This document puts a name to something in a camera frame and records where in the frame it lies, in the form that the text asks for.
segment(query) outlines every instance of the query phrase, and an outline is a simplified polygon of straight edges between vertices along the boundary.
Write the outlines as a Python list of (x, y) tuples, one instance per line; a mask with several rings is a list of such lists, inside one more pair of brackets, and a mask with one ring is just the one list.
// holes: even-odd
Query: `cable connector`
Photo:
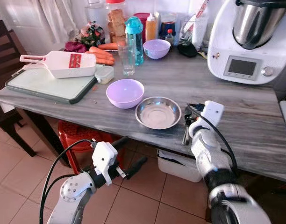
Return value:
[(205, 105), (204, 104), (189, 104), (190, 106), (194, 107), (197, 111), (202, 112)]
[(95, 147), (96, 147), (96, 145), (97, 145), (96, 140), (95, 140), (95, 139), (92, 139), (92, 140), (90, 140), (90, 142), (91, 142), (91, 148), (95, 149)]

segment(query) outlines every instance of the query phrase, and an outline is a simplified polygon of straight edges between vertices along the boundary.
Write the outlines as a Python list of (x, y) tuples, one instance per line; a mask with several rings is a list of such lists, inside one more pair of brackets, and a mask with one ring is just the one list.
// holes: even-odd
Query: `robotic arm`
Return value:
[[(216, 126), (224, 106), (206, 101), (205, 105), (198, 105), (198, 109), (201, 116)], [(198, 118), (190, 125), (189, 135), (193, 139), (191, 151), (196, 158), (197, 169), (210, 192), (213, 224), (271, 224), (264, 210), (237, 184), (212, 127)]]
[[(224, 106), (213, 101), (197, 105), (205, 117), (216, 126), (222, 116)], [(189, 127), (191, 151), (196, 158), (198, 171), (208, 189), (213, 224), (271, 224), (267, 214), (237, 184), (228, 158), (221, 151), (215, 138), (214, 129), (200, 117)], [(92, 155), (94, 168), (67, 179), (60, 189), (60, 197), (48, 224), (81, 224), (83, 211), (91, 195), (104, 184), (110, 185), (117, 176), (129, 179), (147, 161), (142, 157), (127, 171), (122, 171), (116, 161), (115, 149), (126, 142), (127, 137), (118, 142), (94, 142)]]
[(98, 142), (92, 155), (94, 168), (67, 179), (60, 188), (60, 197), (47, 224), (81, 224), (83, 211), (89, 198), (104, 184), (112, 183), (117, 176), (131, 178), (147, 161), (142, 157), (127, 171), (122, 171), (116, 161), (117, 150), (127, 141), (127, 137), (111, 145), (108, 142)]

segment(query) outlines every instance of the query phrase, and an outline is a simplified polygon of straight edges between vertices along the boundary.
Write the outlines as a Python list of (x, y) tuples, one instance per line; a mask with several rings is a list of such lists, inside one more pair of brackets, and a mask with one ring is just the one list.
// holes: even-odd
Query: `red plastic chair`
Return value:
[[(104, 141), (111, 143), (114, 140), (117, 140), (116, 136), (112, 136), (108, 133), (96, 131), (91, 128), (79, 126), (62, 120), (60, 120), (58, 123), (58, 132), (60, 141), (64, 148), (67, 148), (72, 143), (81, 139), (94, 138), (96, 141)], [(79, 174), (81, 171), (81, 167), (76, 158), (76, 153), (91, 153), (92, 155), (93, 149), (91, 148), (89, 142), (81, 142), (78, 145), (72, 147), (71, 150), (66, 153), (73, 172), (75, 174)], [(119, 151), (119, 154), (117, 155), (117, 160), (119, 161), (120, 167), (122, 167), (123, 164), (123, 154), (124, 149)]]

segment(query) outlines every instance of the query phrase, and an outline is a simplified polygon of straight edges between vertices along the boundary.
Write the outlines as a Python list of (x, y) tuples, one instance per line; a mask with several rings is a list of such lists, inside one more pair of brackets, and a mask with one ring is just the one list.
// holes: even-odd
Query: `metal tongs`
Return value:
[(182, 144), (184, 146), (187, 146), (190, 142), (190, 136), (189, 136), (189, 126), (196, 120), (196, 116), (192, 115), (192, 112), (190, 111), (190, 109), (188, 108), (188, 106), (186, 106), (185, 108), (185, 121), (186, 121), (186, 130), (185, 130), (185, 134), (184, 137), (182, 139)]

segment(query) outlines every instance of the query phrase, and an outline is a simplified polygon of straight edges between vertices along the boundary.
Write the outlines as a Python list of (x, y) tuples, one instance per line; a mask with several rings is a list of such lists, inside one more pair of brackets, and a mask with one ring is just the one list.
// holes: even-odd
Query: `metal mixing bowl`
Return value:
[(165, 97), (149, 97), (138, 104), (136, 119), (152, 129), (166, 129), (176, 125), (181, 118), (180, 107)]

